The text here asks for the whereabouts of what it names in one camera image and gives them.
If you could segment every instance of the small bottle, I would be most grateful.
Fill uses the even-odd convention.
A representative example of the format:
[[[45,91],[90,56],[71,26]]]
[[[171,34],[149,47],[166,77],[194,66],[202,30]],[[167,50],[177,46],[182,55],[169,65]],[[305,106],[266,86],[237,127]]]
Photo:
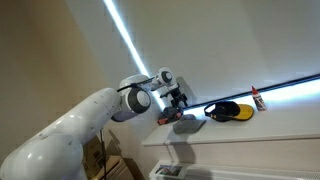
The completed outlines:
[[[260,93],[253,86],[252,86],[252,97],[253,97],[254,103],[257,106],[258,111],[267,110],[267,106],[264,103]]]

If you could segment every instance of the led light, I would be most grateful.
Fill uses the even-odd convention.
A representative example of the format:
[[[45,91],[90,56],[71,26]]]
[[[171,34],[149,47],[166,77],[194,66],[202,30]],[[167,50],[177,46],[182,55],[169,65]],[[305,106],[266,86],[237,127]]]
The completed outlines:
[[[125,28],[125,26],[122,22],[122,19],[120,18],[120,15],[119,15],[118,11],[116,10],[115,5],[113,4],[112,0],[103,0],[103,2],[105,3],[107,9],[109,10],[111,17],[112,17],[113,21],[115,22],[122,38],[126,42],[128,49],[133,57],[134,62],[137,65],[140,73],[149,77],[149,73],[148,73],[147,69],[145,68],[144,64],[142,63],[142,60],[141,60],[136,48],[134,47],[132,40],[128,34],[128,31]],[[164,109],[165,105],[164,105],[163,101],[161,99],[159,99],[159,93],[153,92],[152,94],[155,97],[161,110]]]
[[[301,98],[309,98],[310,96],[320,94],[320,80],[313,80],[293,86],[279,88],[267,92],[260,93],[263,100],[266,102],[272,101],[294,101]],[[241,98],[231,99],[238,104],[248,104],[255,106],[252,96],[245,96]],[[188,109],[184,111],[184,114],[194,114],[197,118],[204,117],[205,106]]]

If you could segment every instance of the white radiator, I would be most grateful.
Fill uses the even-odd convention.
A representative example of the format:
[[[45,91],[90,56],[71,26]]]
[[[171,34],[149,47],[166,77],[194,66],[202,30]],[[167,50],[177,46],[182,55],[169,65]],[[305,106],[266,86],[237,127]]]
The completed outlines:
[[[287,171],[159,161],[151,180],[320,180],[320,172]]]

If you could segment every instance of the black cable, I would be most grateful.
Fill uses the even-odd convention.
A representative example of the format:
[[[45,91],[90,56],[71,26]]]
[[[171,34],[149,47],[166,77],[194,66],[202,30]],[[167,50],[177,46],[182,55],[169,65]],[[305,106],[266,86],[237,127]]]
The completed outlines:
[[[149,78],[149,79],[147,79],[147,80],[145,80],[145,81],[141,81],[141,82],[138,82],[138,83],[132,83],[132,84],[130,84],[130,85],[128,85],[128,86],[124,86],[124,87],[118,89],[117,92],[123,91],[123,90],[125,90],[125,89],[127,89],[127,88],[137,87],[137,86],[140,85],[140,84],[149,83],[149,82],[152,81],[152,79],[153,79],[153,78]]]
[[[106,167],[106,152],[105,152],[105,144],[104,144],[104,141],[103,141],[103,135],[102,135],[102,131],[103,131],[103,128],[100,129],[100,139],[101,139],[101,149],[102,149],[102,156],[103,156],[103,168],[104,168],[104,180],[107,179],[107,167]]]

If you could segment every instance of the bright light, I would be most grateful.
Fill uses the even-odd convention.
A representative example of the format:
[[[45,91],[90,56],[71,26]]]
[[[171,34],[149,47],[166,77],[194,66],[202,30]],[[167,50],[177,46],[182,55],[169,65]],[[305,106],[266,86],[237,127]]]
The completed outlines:
[[[308,98],[310,96],[320,94],[320,80],[313,80],[306,83],[262,92],[260,94],[263,100],[266,102],[294,101],[301,98]],[[255,106],[252,96],[231,99],[231,101],[234,101],[238,104],[248,104],[253,107]],[[205,106],[189,109],[184,111],[184,114],[194,114],[197,118],[202,118],[204,116],[204,108]]]
[[[147,69],[145,68],[144,64],[142,63],[142,60],[136,50],[136,48],[134,47],[133,43],[132,43],[132,40],[128,34],[128,31],[127,29],[125,28],[125,26],[123,25],[123,22],[120,18],[120,15],[118,13],[118,11],[116,10],[112,0],[103,0],[106,7],[108,8],[110,14],[111,14],[111,17],[113,19],[113,21],[115,22],[122,38],[124,39],[124,41],[126,42],[127,46],[128,46],[128,49],[130,51],[130,53],[132,54],[132,57],[133,57],[133,60],[135,61],[139,71],[141,74],[144,74],[148,77],[149,76],[149,73],[147,71]],[[160,106],[161,110],[165,108],[165,105],[163,103],[163,101],[161,99],[159,99],[159,93],[158,92],[153,92],[152,93],[153,96],[155,97],[158,105]]]

